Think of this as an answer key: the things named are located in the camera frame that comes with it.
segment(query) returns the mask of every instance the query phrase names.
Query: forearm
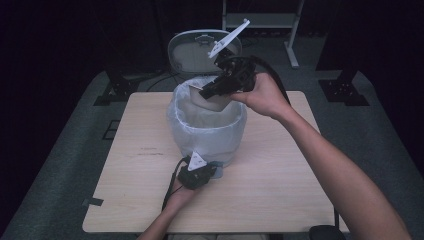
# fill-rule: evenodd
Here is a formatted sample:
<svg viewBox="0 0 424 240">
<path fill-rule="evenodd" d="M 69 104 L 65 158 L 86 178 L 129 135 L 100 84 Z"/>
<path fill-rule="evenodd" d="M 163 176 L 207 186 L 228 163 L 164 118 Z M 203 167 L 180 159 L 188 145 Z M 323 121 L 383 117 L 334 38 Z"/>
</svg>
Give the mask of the forearm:
<svg viewBox="0 0 424 240">
<path fill-rule="evenodd" d="M 357 239 L 407 239 L 396 211 L 374 182 L 293 109 L 275 117 L 292 135 L 330 201 Z"/>
<path fill-rule="evenodd" d="M 177 211 L 165 208 L 137 240 L 162 240 Z"/>
</svg>

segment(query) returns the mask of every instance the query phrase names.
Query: white shelf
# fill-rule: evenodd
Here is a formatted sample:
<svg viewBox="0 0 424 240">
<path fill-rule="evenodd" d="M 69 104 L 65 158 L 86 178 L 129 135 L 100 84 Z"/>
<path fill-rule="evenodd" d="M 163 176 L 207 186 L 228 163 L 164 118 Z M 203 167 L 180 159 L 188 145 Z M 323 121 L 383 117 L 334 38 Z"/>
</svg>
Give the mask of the white shelf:
<svg viewBox="0 0 424 240">
<path fill-rule="evenodd" d="M 294 13 L 227 13 L 226 27 L 237 28 L 249 19 L 247 28 L 292 28 L 295 18 Z"/>
</svg>

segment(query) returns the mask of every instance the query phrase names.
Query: right hand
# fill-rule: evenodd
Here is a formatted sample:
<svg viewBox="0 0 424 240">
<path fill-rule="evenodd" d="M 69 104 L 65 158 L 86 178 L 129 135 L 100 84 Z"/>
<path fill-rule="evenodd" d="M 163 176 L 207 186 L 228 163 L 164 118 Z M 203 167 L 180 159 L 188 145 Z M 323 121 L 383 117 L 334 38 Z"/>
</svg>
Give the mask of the right hand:
<svg viewBox="0 0 424 240">
<path fill-rule="evenodd" d="M 278 114 L 291 108 L 274 79 L 267 73 L 257 73 L 255 87 L 250 92 L 236 92 L 230 98 L 242 102 L 253 111 L 274 119 Z"/>
</svg>

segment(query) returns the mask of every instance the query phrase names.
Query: plastic bag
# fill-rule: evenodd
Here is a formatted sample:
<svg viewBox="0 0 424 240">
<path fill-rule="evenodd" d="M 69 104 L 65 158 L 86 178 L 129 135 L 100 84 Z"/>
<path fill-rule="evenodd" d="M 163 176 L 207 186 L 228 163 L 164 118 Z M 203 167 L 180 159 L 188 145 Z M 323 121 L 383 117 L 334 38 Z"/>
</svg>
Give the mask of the plastic bag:
<svg viewBox="0 0 424 240">
<path fill-rule="evenodd" d="M 207 162 L 227 166 L 243 137 L 247 112 L 243 103 L 232 101 L 221 112 L 194 105 L 189 85 L 203 87 L 216 76 L 195 77 L 180 84 L 168 106 L 167 119 L 183 157 L 197 152 Z"/>
</svg>

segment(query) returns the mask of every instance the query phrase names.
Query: hand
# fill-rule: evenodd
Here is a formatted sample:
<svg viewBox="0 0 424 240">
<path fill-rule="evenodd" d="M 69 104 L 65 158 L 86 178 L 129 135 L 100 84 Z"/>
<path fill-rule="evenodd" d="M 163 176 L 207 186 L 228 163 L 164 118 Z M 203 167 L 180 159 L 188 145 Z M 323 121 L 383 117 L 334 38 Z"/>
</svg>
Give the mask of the hand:
<svg viewBox="0 0 424 240">
<path fill-rule="evenodd" d="M 200 189 L 191 190 L 185 188 L 178 179 L 175 179 L 172 187 L 173 194 L 169 197 L 165 210 L 171 210 L 174 213 L 179 212 L 199 191 Z"/>
<path fill-rule="evenodd" d="M 230 98 L 245 103 L 253 111 L 261 115 L 274 119 L 277 113 L 291 108 L 274 79 L 267 73 L 256 74 L 255 87 L 251 92 L 232 93 Z"/>
</svg>

